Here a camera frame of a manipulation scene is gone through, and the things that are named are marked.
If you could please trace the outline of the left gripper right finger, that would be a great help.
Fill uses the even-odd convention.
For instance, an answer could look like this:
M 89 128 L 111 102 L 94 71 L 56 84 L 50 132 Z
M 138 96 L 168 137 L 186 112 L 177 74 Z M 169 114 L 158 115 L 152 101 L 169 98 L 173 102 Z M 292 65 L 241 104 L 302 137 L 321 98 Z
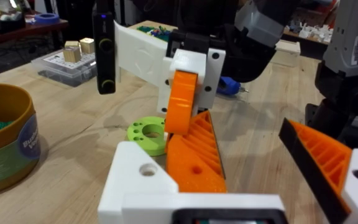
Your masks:
M 358 223 L 358 148 L 285 118 L 279 138 L 302 173 L 326 223 Z

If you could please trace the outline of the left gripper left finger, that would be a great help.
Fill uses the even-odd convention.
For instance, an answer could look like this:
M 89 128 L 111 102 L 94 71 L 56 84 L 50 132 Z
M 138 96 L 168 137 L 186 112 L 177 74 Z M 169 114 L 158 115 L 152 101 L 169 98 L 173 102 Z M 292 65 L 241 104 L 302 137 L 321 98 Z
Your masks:
M 99 223 L 171 223 L 157 197 L 177 194 L 178 184 L 137 143 L 117 145 L 98 205 Z

